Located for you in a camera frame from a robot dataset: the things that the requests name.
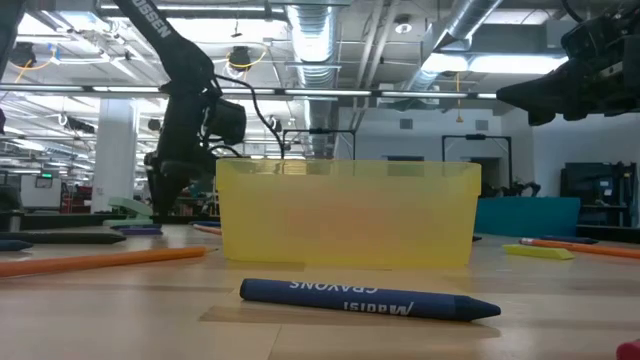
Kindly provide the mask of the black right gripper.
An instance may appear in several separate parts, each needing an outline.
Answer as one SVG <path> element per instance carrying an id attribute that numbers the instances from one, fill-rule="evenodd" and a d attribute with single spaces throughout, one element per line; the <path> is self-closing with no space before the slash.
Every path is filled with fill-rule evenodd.
<path id="1" fill-rule="evenodd" d="M 496 97 L 527 111 L 530 126 L 547 124 L 557 114 L 578 121 L 589 114 L 640 112 L 640 50 L 590 62 L 568 60 L 540 78 L 498 89 Z"/>

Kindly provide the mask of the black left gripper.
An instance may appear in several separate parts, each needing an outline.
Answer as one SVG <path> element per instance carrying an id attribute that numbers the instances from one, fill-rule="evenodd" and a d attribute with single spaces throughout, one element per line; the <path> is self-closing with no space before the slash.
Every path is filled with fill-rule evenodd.
<path id="1" fill-rule="evenodd" d="M 221 91 L 213 84 L 164 84 L 159 90 L 169 101 L 156 150 L 146 154 L 144 165 L 153 212 L 166 217 L 190 184 L 183 175 L 215 174 L 216 158 L 201 146 L 200 132 Z"/>

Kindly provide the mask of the yellow eraser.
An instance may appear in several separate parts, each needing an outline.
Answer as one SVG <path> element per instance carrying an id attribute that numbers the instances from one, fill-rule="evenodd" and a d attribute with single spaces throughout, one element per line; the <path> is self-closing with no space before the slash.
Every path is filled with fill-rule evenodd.
<path id="1" fill-rule="evenodd" d="M 575 258 L 575 256 L 570 251 L 562 248 L 536 247 L 521 244 L 503 245 L 502 248 L 509 255 L 552 260 L 571 260 Z"/>

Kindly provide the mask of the yellow translucent plastic bin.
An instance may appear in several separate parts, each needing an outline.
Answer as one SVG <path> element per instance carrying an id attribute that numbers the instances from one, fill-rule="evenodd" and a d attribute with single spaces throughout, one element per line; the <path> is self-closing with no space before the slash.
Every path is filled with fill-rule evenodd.
<path id="1" fill-rule="evenodd" d="M 471 254 L 481 168 L 236 158 L 218 161 L 216 188 L 231 260 L 462 267 Z"/>

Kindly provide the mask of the mint green stapler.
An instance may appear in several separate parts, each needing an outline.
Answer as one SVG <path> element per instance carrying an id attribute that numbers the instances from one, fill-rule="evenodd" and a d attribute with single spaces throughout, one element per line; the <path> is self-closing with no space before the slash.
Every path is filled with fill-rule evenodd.
<path id="1" fill-rule="evenodd" d="M 108 205 L 117 211 L 123 211 L 124 219 L 109 219 L 103 222 L 104 226 L 142 226 L 153 223 L 153 209 L 148 205 L 129 198 L 111 197 Z"/>

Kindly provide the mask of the white pillar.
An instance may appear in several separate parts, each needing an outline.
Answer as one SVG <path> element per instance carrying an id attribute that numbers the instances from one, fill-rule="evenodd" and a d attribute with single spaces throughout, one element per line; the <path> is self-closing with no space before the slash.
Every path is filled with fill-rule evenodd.
<path id="1" fill-rule="evenodd" d="M 112 197 L 132 198 L 139 116 L 133 100 L 100 100 L 91 212 L 109 211 Z"/>

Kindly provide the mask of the black equipment shelf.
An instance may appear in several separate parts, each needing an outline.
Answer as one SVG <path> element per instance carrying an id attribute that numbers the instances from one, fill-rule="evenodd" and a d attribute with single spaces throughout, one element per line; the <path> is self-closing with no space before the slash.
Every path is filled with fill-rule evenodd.
<path id="1" fill-rule="evenodd" d="M 579 224 L 636 227 L 640 179 L 636 163 L 566 163 L 560 195 L 580 199 Z"/>

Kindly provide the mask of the blue plastic bin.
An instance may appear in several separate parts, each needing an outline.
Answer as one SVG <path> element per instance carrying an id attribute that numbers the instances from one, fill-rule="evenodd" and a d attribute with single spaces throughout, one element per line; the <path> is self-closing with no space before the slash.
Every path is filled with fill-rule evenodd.
<path id="1" fill-rule="evenodd" d="M 571 197 L 480 198 L 474 232 L 511 237 L 574 236 L 580 209 L 580 199 Z"/>

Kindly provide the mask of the white cabinet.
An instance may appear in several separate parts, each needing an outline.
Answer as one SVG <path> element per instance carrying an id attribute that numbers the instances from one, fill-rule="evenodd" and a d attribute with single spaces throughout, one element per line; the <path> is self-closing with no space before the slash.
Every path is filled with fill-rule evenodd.
<path id="1" fill-rule="evenodd" d="M 20 176 L 20 197 L 24 208 L 59 209 L 62 182 L 59 178 L 39 175 Z"/>

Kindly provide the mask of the long ceiling light bar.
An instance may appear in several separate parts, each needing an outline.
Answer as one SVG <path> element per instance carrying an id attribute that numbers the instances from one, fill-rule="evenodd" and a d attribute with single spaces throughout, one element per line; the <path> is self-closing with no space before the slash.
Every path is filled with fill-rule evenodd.
<path id="1" fill-rule="evenodd" d="M 131 97 L 161 96 L 161 90 L 150 86 L 89 86 L 89 85 L 38 85 L 0 83 L 0 91 L 32 92 L 43 94 L 85 94 L 97 97 L 126 95 Z M 307 88 L 255 88 L 247 87 L 223 88 L 224 95 L 259 96 L 311 96 L 311 97 L 377 97 L 377 98 L 414 98 L 414 99 L 471 99 L 496 100 L 495 93 L 479 92 L 413 92 L 384 90 L 340 90 L 340 89 L 307 89 Z"/>

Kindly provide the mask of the black stand frame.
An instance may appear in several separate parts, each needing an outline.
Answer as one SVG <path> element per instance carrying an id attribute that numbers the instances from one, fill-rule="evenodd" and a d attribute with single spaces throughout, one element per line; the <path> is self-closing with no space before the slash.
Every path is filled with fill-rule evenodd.
<path id="1" fill-rule="evenodd" d="M 499 148 L 506 154 L 507 171 L 505 175 L 501 174 L 501 170 L 490 170 L 489 177 L 484 178 L 486 171 L 481 163 L 466 161 L 465 166 L 472 168 L 472 172 L 476 175 L 478 180 L 477 185 L 480 187 L 483 196 L 483 191 L 486 185 L 496 185 L 497 189 L 510 188 L 513 183 L 513 169 L 512 169 L 512 139 L 510 136 L 491 136 L 481 133 L 467 134 L 467 135 L 442 135 L 441 136 L 441 160 L 447 161 L 447 153 L 450 147 L 447 145 L 447 140 L 451 138 L 451 144 L 454 144 L 458 139 L 462 139 L 468 142 L 480 142 L 480 141 L 493 141 Z"/>

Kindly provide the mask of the black aluminium table frame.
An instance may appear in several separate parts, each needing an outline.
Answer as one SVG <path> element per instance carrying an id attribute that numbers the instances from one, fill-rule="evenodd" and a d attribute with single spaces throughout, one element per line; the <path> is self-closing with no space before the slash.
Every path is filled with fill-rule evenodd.
<path id="1" fill-rule="evenodd" d="M 121 215 L 104 214 L 58 214 L 52 212 L 26 214 L 20 221 L 20 229 L 25 231 L 101 226 L 105 220 L 122 219 Z M 184 225 L 194 221 L 218 222 L 217 216 L 152 216 L 152 221 L 167 225 Z M 577 225 L 576 235 L 600 241 L 611 241 L 640 245 L 640 228 Z"/>

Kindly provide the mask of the silver air duct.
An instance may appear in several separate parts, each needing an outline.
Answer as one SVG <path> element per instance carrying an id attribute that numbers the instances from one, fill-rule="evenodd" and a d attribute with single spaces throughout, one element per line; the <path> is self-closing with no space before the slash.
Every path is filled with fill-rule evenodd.
<path id="1" fill-rule="evenodd" d="M 336 7 L 294 4 L 285 7 L 291 24 L 291 44 L 296 62 L 298 84 L 303 89 L 330 89 L 337 84 Z M 337 104 L 330 100 L 304 100 L 304 119 L 309 130 L 335 129 Z"/>
<path id="2" fill-rule="evenodd" d="M 431 23 L 421 43 L 422 64 L 403 85 L 404 91 L 427 91 L 442 70 L 433 61 L 436 52 L 452 43 L 470 47 L 472 36 L 503 0 L 454 0 L 451 11 L 443 20 Z"/>

